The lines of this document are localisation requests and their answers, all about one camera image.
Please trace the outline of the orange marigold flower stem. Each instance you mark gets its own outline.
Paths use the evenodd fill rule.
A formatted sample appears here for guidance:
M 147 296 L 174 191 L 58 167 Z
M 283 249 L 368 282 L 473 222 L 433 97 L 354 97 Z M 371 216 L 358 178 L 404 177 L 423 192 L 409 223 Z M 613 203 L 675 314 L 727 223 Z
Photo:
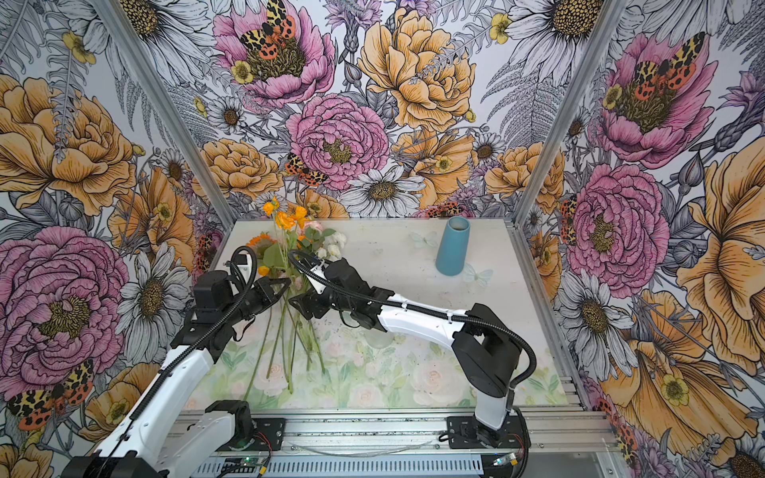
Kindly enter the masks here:
M 257 273 L 263 277 L 279 278 L 283 272 L 281 246 L 267 233 L 253 237 L 247 246 L 257 256 Z

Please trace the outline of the yellow orange poppy stem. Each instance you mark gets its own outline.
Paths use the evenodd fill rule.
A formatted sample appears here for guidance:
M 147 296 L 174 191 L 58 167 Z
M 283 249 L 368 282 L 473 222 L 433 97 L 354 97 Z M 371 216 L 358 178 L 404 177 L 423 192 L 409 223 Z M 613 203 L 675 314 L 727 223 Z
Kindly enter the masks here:
M 256 265 L 253 271 L 256 277 L 266 277 L 271 280 L 289 279 L 290 284 L 276 285 L 283 290 L 279 299 L 279 325 L 274 339 L 271 359 L 267 368 L 267 376 L 271 376 L 271 368 L 279 354 L 282 360 L 281 368 L 289 390 L 293 388 L 293 370 L 296 348 L 305 342 L 301 337 L 301 327 L 297 324 L 295 313 L 291 311 L 289 300 L 302 288 L 302 276 L 289 263 L 288 254 L 302 245 L 304 226 L 307 222 L 307 210 L 302 206 L 290 207 L 276 196 L 267 199 L 261 207 L 265 217 L 271 221 L 271 229 L 261 232 L 251 239 L 247 245 L 256 252 Z

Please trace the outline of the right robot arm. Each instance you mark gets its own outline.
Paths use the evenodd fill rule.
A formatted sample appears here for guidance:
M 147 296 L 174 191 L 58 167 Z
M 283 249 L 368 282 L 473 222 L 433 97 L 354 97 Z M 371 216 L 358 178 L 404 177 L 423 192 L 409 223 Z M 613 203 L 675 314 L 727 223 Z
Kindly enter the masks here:
M 311 284 L 310 290 L 289 300 L 305 319 L 322 319 L 333 310 L 362 329 L 450 349 L 477 390 L 474 419 L 493 431 L 504 426 L 516 388 L 532 378 L 538 362 L 528 342 L 488 306 L 476 303 L 468 310 L 452 310 L 414 302 L 369 285 L 345 259 L 326 262 L 292 250 L 288 260 Z

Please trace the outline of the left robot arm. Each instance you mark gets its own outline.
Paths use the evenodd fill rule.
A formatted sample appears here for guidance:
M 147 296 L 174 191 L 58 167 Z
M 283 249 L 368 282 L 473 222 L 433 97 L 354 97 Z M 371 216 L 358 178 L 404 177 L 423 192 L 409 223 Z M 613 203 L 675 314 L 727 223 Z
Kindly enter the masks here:
M 195 308 L 173 348 L 126 418 L 88 456 L 73 458 L 65 477 L 189 477 L 222 446 L 241 448 L 258 434 L 243 400 L 219 400 L 174 444 L 165 440 L 190 396 L 221 358 L 236 325 L 277 305 L 288 279 L 250 277 L 236 284 L 224 271 L 201 276 Z

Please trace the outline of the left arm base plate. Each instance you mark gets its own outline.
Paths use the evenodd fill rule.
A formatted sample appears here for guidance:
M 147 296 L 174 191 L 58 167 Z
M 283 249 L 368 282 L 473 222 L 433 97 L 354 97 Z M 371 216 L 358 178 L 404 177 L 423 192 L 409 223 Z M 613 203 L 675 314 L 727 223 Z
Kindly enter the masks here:
M 220 451 L 281 451 L 286 423 L 285 418 L 254 418 L 251 430 L 243 438 L 234 438 L 222 446 Z

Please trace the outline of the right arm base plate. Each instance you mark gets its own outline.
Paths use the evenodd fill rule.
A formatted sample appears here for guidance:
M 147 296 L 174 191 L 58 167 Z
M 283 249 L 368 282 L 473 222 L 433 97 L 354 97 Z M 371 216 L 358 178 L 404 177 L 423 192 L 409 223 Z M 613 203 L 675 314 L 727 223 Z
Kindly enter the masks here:
M 480 423 L 474 416 L 448 416 L 446 430 L 439 437 L 451 449 L 521 449 L 530 447 L 524 418 L 511 414 L 498 430 Z

